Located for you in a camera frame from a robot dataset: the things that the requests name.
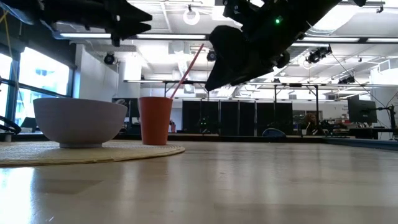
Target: cup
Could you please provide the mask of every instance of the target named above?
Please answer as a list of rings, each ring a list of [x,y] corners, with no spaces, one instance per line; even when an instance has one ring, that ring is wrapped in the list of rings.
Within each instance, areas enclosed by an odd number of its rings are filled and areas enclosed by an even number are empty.
[[[173,100],[166,97],[141,97],[138,102],[142,143],[166,145]]]

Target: black partition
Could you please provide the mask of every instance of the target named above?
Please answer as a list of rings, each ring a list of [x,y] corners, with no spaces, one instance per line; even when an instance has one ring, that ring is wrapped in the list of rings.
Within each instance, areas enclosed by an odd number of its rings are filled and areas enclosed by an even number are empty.
[[[239,136],[254,136],[255,105],[253,103],[239,103]]]
[[[279,130],[285,134],[293,134],[293,104],[276,104],[276,121]]]
[[[257,136],[262,133],[274,122],[274,104],[257,103]]]
[[[218,132],[218,101],[201,101],[201,118],[206,118],[212,133]]]
[[[238,135],[238,102],[221,102],[221,135]]]
[[[182,129],[185,133],[200,133],[200,101],[182,101]]]

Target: person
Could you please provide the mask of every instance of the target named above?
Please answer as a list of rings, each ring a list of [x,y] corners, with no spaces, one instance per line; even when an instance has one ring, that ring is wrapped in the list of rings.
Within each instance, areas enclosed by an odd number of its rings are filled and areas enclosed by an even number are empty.
[[[175,133],[175,123],[174,123],[174,121],[173,121],[173,120],[170,120],[169,125],[172,127],[172,128],[171,128],[172,133]]]
[[[305,115],[302,130],[307,130],[307,135],[325,135],[320,125],[317,124],[317,117],[313,113]]]

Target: placemat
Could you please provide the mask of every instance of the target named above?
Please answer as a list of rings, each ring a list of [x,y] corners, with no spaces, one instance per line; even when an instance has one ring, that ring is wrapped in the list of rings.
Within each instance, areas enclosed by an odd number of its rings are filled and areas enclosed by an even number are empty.
[[[36,166],[117,162],[170,156],[182,146],[146,146],[138,141],[110,141],[91,149],[59,148],[56,142],[0,142],[0,166]]]

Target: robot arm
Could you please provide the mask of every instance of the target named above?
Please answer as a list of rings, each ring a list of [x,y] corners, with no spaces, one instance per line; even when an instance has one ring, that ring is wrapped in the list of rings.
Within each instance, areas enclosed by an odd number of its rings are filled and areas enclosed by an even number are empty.
[[[241,30],[218,26],[209,40],[216,62],[206,83],[208,91],[238,85],[283,68],[290,61],[286,51],[341,0],[263,0],[257,7],[246,0],[224,0],[224,16]],[[366,0],[352,0],[363,6]]]
[[[0,0],[0,6],[26,24],[45,24],[53,33],[56,22],[105,29],[117,47],[121,39],[150,30],[141,22],[152,20],[126,0]]]

